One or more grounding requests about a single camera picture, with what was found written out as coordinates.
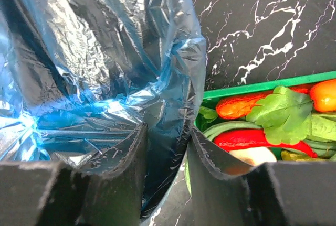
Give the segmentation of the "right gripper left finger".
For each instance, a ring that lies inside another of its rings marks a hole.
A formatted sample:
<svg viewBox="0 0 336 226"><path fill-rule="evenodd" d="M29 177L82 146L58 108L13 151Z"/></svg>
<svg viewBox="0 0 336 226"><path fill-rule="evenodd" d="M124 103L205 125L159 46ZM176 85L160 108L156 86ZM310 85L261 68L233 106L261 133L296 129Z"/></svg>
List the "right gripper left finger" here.
<svg viewBox="0 0 336 226"><path fill-rule="evenodd" d="M74 169L1 162L1 225L139 225L147 125Z"/></svg>

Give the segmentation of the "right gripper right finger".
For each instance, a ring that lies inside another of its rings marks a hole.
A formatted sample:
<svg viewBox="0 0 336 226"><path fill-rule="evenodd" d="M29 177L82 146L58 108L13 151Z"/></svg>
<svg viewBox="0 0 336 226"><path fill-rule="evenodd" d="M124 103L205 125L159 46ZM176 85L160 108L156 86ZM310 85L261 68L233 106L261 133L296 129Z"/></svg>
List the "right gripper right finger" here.
<svg viewBox="0 0 336 226"><path fill-rule="evenodd" d="M187 161L196 225L335 225L335 163L257 167L191 131Z"/></svg>

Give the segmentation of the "detached blue trash bag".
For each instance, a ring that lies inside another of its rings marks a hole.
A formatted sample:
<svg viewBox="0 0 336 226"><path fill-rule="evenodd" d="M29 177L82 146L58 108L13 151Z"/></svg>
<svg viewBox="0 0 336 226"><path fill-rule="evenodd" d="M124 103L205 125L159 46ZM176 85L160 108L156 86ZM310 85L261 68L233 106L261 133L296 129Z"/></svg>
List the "detached blue trash bag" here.
<svg viewBox="0 0 336 226"><path fill-rule="evenodd" d="M80 169L144 123L145 220L184 157L205 46L192 0L1 0L1 162Z"/></svg>

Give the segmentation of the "red chili pepper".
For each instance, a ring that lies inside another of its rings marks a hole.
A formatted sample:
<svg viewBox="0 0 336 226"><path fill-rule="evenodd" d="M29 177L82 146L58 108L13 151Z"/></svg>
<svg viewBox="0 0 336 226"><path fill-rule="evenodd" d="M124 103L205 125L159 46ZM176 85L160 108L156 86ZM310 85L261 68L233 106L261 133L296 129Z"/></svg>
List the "red chili pepper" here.
<svg viewBox="0 0 336 226"><path fill-rule="evenodd" d="M262 130L257 129L241 129L222 132L214 138L214 144L227 152L248 148L266 147L294 149L305 153L309 157L318 157L318 154L314 152L304 141L299 141L294 145L284 143L274 145L266 140L266 135Z"/></svg>

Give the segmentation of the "green leafy vegetable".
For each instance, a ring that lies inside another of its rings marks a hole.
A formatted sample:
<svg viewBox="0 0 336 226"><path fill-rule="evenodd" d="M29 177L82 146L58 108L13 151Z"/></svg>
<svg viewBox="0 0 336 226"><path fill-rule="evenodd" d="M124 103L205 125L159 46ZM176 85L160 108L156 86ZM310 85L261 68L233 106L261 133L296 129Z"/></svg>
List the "green leafy vegetable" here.
<svg viewBox="0 0 336 226"><path fill-rule="evenodd" d="M264 129L272 145L296 145L312 133L313 103L307 94L278 86L257 101L246 120Z"/></svg>

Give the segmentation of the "orange carrot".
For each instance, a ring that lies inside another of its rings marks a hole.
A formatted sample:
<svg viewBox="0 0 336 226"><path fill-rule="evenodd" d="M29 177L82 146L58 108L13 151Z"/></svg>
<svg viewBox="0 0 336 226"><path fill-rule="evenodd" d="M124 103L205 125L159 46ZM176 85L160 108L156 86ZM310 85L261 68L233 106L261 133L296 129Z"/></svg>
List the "orange carrot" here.
<svg viewBox="0 0 336 226"><path fill-rule="evenodd" d="M221 99L216 111L226 120L245 117L250 122L303 122L312 111L306 86L277 86L273 90L229 96Z"/></svg>

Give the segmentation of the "green vegetable basket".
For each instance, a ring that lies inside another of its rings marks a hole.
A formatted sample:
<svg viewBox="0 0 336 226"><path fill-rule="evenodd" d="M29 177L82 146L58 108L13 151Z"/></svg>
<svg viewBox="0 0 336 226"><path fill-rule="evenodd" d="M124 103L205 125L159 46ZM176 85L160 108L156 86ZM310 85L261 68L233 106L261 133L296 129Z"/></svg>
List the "green vegetable basket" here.
<svg viewBox="0 0 336 226"><path fill-rule="evenodd" d="M237 87L208 90L204 92L203 101L204 102L209 101L209 106L213 106L216 102L218 102L218 99L224 98L226 96L271 90L278 85L294 86L308 83L316 83L319 81L325 81L330 79L335 79L335 70L323 73L309 74L294 78L279 79L275 81L244 84Z"/></svg>

